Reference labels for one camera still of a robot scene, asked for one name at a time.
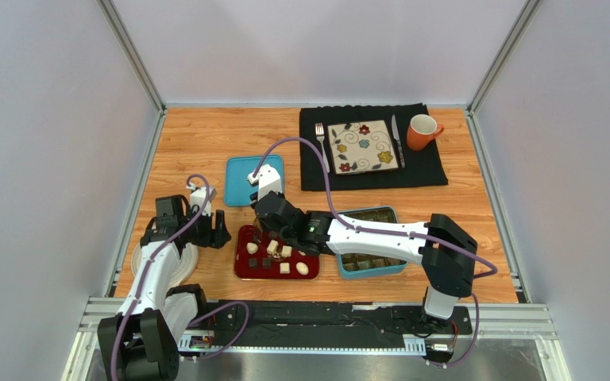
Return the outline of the orange mug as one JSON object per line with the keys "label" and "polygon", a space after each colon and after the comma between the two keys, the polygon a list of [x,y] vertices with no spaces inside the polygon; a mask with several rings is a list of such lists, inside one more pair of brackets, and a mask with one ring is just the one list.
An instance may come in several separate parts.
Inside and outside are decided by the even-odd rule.
{"label": "orange mug", "polygon": [[439,137],[444,126],[426,114],[415,115],[407,130],[407,146],[413,151],[423,150],[431,141]]}

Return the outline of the black cloth placemat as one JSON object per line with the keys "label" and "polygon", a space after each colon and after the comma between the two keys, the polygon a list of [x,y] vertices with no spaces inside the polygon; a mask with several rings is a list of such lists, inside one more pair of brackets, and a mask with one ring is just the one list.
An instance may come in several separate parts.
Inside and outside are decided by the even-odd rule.
{"label": "black cloth placemat", "polygon": [[[436,141],[431,141],[423,150],[413,151],[407,146],[407,130],[410,120],[418,114],[427,114],[422,103],[407,106],[324,106],[306,108],[299,115],[299,135],[312,144],[314,149],[303,145],[300,148],[301,188],[304,191],[355,191],[396,187],[444,186],[448,183],[438,153]],[[331,162],[331,150],[327,127],[348,122],[386,122],[391,134],[391,118],[395,114],[403,146],[406,166],[394,171],[375,171],[356,175],[336,175]],[[319,142],[316,140],[315,123],[323,123],[326,130],[326,154],[330,172],[326,173]]]}

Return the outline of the silver fork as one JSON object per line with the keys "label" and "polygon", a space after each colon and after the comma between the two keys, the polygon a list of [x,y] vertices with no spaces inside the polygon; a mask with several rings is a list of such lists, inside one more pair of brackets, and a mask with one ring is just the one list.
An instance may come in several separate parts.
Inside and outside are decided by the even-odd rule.
{"label": "silver fork", "polygon": [[324,168],[326,169],[326,173],[330,172],[330,165],[328,163],[328,158],[327,158],[327,154],[326,154],[326,147],[325,147],[325,143],[326,143],[326,130],[324,128],[323,123],[315,123],[315,135],[316,135],[316,140],[319,142],[319,146],[320,146],[320,151],[321,151],[321,155],[322,155],[322,159],[324,162]]}

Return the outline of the blue chocolate tin box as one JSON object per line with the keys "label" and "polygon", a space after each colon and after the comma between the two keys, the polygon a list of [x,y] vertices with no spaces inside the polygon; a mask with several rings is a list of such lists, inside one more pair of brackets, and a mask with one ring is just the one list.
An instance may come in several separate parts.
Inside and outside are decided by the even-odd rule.
{"label": "blue chocolate tin box", "polygon": [[390,206],[339,213],[328,230],[329,247],[338,258],[343,279],[363,279],[401,272],[407,264],[420,264],[417,240],[406,235],[410,224],[398,222]]}

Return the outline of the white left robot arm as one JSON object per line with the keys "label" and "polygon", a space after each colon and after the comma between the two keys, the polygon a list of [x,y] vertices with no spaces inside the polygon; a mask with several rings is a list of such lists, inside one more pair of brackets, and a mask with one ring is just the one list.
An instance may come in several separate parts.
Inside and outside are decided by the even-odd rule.
{"label": "white left robot arm", "polygon": [[156,216],[140,239],[141,262],[133,285],[113,317],[98,324],[98,343],[109,380],[174,380],[178,342],[204,308],[201,287],[172,285],[185,252],[222,248],[230,241],[222,210],[211,211],[212,187],[189,196],[158,198]]}

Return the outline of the silver table knife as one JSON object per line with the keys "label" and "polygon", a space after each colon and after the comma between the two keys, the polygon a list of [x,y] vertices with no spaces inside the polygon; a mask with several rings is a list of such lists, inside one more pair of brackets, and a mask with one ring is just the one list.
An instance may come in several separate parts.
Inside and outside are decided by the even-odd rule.
{"label": "silver table knife", "polygon": [[395,114],[393,114],[392,118],[391,118],[391,128],[392,128],[392,136],[393,136],[393,138],[396,142],[396,146],[397,146],[397,154],[399,157],[400,166],[402,168],[405,168],[406,163],[405,163],[404,154],[403,154],[403,146],[402,146],[402,142],[400,139],[400,134],[399,134],[399,129],[398,129],[398,125],[396,122]]}

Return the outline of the white round plate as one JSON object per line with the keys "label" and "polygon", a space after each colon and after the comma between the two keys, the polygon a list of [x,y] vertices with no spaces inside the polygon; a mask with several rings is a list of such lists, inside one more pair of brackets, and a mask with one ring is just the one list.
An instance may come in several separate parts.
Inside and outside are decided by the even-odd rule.
{"label": "white round plate", "polygon": [[[141,261],[143,259],[141,245],[138,244],[133,250],[131,256],[131,272],[133,276],[137,275],[138,269],[141,266]],[[182,284],[182,282],[187,279],[196,269],[197,263],[199,261],[199,248],[192,244],[186,244],[183,248],[182,253],[180,254],[180,260],[178,266],[173,271],[169,287],[177,287]]]}

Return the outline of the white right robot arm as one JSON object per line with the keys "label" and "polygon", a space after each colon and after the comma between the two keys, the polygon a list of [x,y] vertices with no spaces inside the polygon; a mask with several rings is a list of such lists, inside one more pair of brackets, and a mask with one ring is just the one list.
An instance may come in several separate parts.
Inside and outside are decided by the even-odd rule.
{"label": "white right robot arm", "polygon": [[430,283],[423,312],[431,318],[451,318],[456,303],[472,294],[478,243],[446,215],[401,224],[303,212],[275,191],[253,193],[249,200],[265,232],[309,256],[365,254],[418,264]]}

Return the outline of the red chocolate tray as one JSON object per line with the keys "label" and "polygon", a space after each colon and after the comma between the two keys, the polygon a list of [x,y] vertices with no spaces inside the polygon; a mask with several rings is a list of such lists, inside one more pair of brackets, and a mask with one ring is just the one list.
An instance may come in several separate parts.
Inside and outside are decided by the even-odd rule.
{"label": "red chocolate tray", "polygon": [[234,274],[247,280],[312,280],[320,259],[285,244],[274,233],[243,225],[237,235]]}

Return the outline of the floral square plate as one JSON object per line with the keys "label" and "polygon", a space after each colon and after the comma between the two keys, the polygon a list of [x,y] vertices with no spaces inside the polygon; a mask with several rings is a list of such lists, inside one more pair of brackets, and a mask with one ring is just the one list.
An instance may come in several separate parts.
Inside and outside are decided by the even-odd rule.
{"label": "floral square plate", "polygon": [[336,175],[394,171],[400,167],[385,121],[348,122],[327,127]]}

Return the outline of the blue tin lid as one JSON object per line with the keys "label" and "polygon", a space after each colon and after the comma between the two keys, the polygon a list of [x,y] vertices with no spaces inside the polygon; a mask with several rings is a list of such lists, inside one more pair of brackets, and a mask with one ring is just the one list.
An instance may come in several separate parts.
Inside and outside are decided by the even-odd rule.
{"label": "blue tin lid", "polygon": [[262,156],[235,156],[226,162],[226,177],[224,187],[224,203],[230,207],[254,207],[251,199],[257,195],[259,187],[251,186],[248,176],[259,164]]}

